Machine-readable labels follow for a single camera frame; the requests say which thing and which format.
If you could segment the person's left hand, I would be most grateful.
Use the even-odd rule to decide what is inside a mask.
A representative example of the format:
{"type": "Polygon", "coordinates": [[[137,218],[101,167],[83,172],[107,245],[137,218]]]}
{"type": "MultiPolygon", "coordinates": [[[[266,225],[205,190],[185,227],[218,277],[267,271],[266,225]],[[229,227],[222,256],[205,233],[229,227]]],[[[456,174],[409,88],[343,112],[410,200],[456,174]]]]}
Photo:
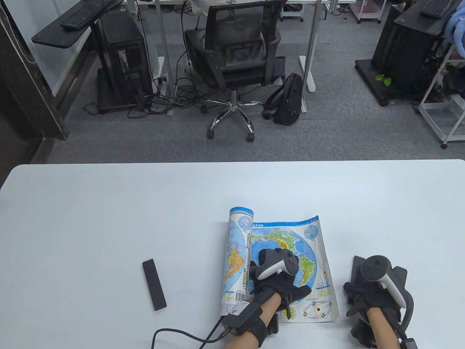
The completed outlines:
{"type": "Polygon", "coordinates": [[[308,285],[294,284],[299,269],[299,258],[289,249],[262,249],[258,254],[258,263],[250,262],[249,279],[253,285],[250,295],[255,302],[263,305],[277,293],[281,297],[277,311],[289,312],[292,303],[312,292],[308,285]]]}

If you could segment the person's right hand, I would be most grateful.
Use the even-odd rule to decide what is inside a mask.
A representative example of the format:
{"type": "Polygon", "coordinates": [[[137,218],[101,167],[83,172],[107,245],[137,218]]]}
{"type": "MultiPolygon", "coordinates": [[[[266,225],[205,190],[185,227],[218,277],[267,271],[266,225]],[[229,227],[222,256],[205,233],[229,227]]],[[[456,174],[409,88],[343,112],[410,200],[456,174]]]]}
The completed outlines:
{"type": "Polygon", "coordinates": [[[367,314],[369,309],[378,308],[387,319],[398,323],[401,321],[400,306],[389,291],[379,284],[370,281],[363,284],[346,282],[343,289],[347,295],[347,303],[350,305],[347,316],[354,316],[357,313],[367,314]]]}

